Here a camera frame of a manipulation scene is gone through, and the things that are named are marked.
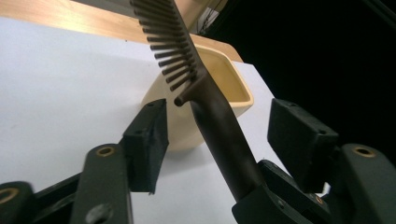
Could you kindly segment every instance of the plastic container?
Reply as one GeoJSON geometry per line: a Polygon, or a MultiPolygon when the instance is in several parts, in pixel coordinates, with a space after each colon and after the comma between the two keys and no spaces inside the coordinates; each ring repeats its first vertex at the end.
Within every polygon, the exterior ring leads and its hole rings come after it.
{"type": "MultiPolygon", "coordinates": [[[[245,80],[231,60],[222,52],[199,45],[195,45],[195,47],[206,69],[230,103],[233,112],[237,117],[241,116],[254,102],[245,80]]],[[[174,105],[174,100],[183,87],[173,92],[169,90],[169,87],[164,76],[159,74],[143,98],[141,105],[166,98],[168,150],[183,150],[200,146],[204,142],[204,138],[195,123],[190,104],[184,104],[182,107],[174,105]]]]}

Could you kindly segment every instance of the black comb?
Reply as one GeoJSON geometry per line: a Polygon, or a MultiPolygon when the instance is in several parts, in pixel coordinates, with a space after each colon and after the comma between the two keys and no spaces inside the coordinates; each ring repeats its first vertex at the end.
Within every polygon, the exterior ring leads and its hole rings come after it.
{"type": "Polygon", "coordinates": [[[175,105],[191,103],[195,122],[234,198],[264,183],[248,142],[225,96],[205,68],[173,0],[131,0],[166,82],[184,90],[175,105]]]}

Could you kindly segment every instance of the white table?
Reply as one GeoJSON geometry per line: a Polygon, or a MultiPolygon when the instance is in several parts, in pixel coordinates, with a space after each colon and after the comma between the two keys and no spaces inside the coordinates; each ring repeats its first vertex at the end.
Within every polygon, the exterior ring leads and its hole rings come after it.
{"type": "MultiPolygon", "coordinates": [[[[35,192],[82,171],[92,148],[118,143],[160,68],[148,45],[0,18],[0,184],[35,192]]],[[[234,63],[255,103],[238,118],[256,161],[284,169],[266,135],[273,94],[234,63]]],[[[236,223],[233,196],[206,144],[168,152],[156,194],[132,193],[135,223],[236,223]]]]}

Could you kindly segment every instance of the wooden surface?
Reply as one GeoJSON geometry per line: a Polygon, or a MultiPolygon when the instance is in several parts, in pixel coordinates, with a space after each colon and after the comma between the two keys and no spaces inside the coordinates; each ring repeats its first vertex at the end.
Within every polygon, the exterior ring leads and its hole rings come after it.
{"type": "MultiPolygon", "coordinates": [[[[1,0],[0,16],[94,35],[147,43],[137,19],[69,0],[1,0]]],[[[195,44],[217,49],[242,62],[229,44],[191,35],[195,44]]]]}

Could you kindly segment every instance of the cup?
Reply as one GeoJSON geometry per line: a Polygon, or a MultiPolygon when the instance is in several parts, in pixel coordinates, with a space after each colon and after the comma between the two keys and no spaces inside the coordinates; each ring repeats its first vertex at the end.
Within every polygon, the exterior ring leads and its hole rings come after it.
{"type": "MultiPolygon", "coordinates": [[[[213,77],[238,118],[254,103],[253,95],[245,80],[224,53],[200,45],[195,47],[210,76],[213,77]]],[[[168,151],[200,146],[205,140],[195,123],[190,103],[181,107],[174,104],[175,98],[183,91],[183,86],[175,91],[170,91],[169,87],[165,77],[159,74],[144,96],[141,106],[158,99],[166,99],[168,151]]]]}

